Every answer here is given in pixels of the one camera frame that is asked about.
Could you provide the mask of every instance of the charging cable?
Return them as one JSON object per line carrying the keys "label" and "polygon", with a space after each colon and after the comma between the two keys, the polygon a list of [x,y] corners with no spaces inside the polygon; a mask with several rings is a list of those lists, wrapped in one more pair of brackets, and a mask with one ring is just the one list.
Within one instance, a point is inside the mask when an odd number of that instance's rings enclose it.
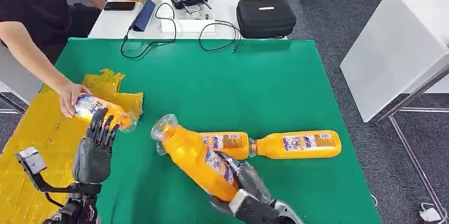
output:
{"label": "charging cable", "polygon": [[[207,52],[214,52],[214,51],[218,51],[218,50],[225,49],[225,48],[227,48],[228,46],[234,44],[234,42],[236,41],[236,38],[237,38],[237,32],[238,32],[238,33],[239,33],[239,39],[238,39],[238,41],[237,41],[237,44],[234,45],[234,48],[232,49],[232,52],[235,52],[236,49],[238,48],[238,46],[240,45],[240,42],[241,42],[241,33],[240,33],[240,30],[239,30],[237,27],[235,27],[231,22],[224,21],[224,20],[215,20],[215,21],[216,21],[215,23],[210,23],[210,24],[206,25],[206,26],[203,28],[203,30],[201,30],[200,36],[198,37],[198,43],[200,44],[200,47],[201,47],[204,51],[207,51]],[[209,49],[209,48],[205,48],[205,47],[203,46],[203,43],[201,43],[201,36],[203,35],[204,30],[205,30],[208,26],[211,26],[211,25],[224,25],[224,26],[231,27],[231,28],[234,30],[234,37],[233,37],[232,41],[230,41],[228,44],[226,44],[226,45],[224,45],[224,46],[222,46],[222,47],[218,47],[218,48],[210,48],[210,49]]]}
{"label": "charging cable", "polygon": [[[170,17],[160,17],[157,15],[157,13],[159,12],[159,9],[162,7],[162,5],[168,5],[168,7],[170,7],[172,9],[172,13],[173,13],[173,18],[171,19]],[[141,58],[144,54],[146,54],[147,50],[150,48],[150,46],[154,43],[162,43],[162,45],[166,45],[169,43],[173,43],[176,40],[176,23],[175,23],[175,10],[170,6],[170,4],[168,3],[161,3],[159,5],[159,7],[157,7],[156,13],[155,13],[155,18],[157,19],[165,19],[165,20],[170,20],[173,22],[173,26],[175,28],[175,36],[173,37],[172,40],[169,41],[153,41],[150,44],[147,45],[147,47],[137,56],[128,56],[125,55],[124,51],[123,51],[123,47],[125,46],[126,41],[128,40],[128,34],[129,32],[132,30],[132,25],[128,28],[128,31],[125,35],[125,37],[123,38],[123,42],[122,42],[122,46],[120,47],[120,53],[122,54],[122,56],[128,58],[128,59],[132,59],[132,60],[136,60]]]}
{"label": "charging cable", "polygon": [[373,198],[374,206],[378,207],[378,204],[379,204],[378,199],[373,194],[371,194],[371,197]]}

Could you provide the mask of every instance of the gray carpet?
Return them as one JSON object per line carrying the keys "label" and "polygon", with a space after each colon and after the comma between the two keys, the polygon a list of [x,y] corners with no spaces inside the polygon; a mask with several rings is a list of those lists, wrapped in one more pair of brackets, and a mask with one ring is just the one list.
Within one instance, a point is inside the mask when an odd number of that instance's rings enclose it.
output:
{"label": "gray carpet", "polygon": [[[86,0],[68,0],[69,3]],[[422,223],[421,202],[431,202],[393,127],[363,123],[339,64],[380,0],[289,0],[298,17],[290,39],[316,42],[342,116],[371,192],[379,200],[383,223]],[[419,106],[448,107],[446,94],[425,95]],[[443,205],[449,209],[449,129],[447,115],[399,113],[398,123],[408,137]],[[17,116],[0,116],[0,142],[12,133]]]}

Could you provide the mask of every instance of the black zipper case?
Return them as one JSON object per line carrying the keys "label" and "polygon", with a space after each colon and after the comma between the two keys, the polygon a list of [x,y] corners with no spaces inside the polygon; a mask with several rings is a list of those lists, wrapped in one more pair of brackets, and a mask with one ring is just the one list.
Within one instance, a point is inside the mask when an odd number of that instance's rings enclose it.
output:
{"label": "black zipper case", "polygon": [[240,33],[246,39],[284,37],[296,24],[287,0],[240,0],[236,11]]}

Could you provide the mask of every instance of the yellow plastic bag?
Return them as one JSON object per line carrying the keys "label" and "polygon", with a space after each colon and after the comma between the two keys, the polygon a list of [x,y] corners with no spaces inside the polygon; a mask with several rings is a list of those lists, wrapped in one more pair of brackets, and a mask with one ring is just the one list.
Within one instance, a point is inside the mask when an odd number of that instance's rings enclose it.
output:
{"label": "yellow plastic bag", "polygon": [[[118,93],[122,73],[103,69],[101,75],[86,75],[82,84],[94,96],[121,106],[127,112],[142,113],[143,93]],[[59,96],[44,85],[23,116],[0,156],[0,223],[36,224],[51,217],[58,207],[38,192],[17,162],[15,154],[34,146],[48,168],[41,174],[52,186],[65,187],[73,182],[71,166],[87,122],[66,118],[59,109]],[[65,203],[66,194],[51,197]]]}

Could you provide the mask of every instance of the orange bottle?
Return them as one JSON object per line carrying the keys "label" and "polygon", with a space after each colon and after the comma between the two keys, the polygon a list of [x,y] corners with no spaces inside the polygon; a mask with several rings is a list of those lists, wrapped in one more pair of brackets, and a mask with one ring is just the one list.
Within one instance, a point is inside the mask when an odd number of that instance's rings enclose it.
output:
{"label": "orange bottle", "polygon": [[174,114],[159,119],[151,137],[160,141],[172,161],[209,194],[226,202],[234,198],[238,185],[226,161],[203,144],[196,132],[180,126]]}
{"label": "orange bottle", "polygon": [[110,115],[114,115],[114,118],[111,121],[112,126],[118,124],[120,126],[120,130],[124,132],[131,131],[135,128],[137,119],[134,114],[126,113],[122,107],[109,101],[94,97],[88,93],[80,93],[75,104],[75,116],[90,122],[95,112],[98,109],[105,107],[108,108],[105,120]]}
{"label": "orange bottle", "polygon": [[[188,132],[209,148],[223,151],[235,159],[256,155],[271,159],[330,158],[342,150],[340,137],[331,130],[273,133],[258,140],[244,132]],[[156,144],[156,151],[159,155],[166,154],[162,144]]]}
{"label": "orange bottle", "polygon": [[[188,131],[191,137],[196,137],[213,150],[223,151],[235,159],[246,159],[256,155],[256,141],[244,132],[195,132]],[[164,146],[156,143],[156,152],[164,155]]]}
{"label": "orange bottle", "polygon": [[332,130],[273,133],[256,141],[257,154],[271,159],[330,158],[342,151]]}

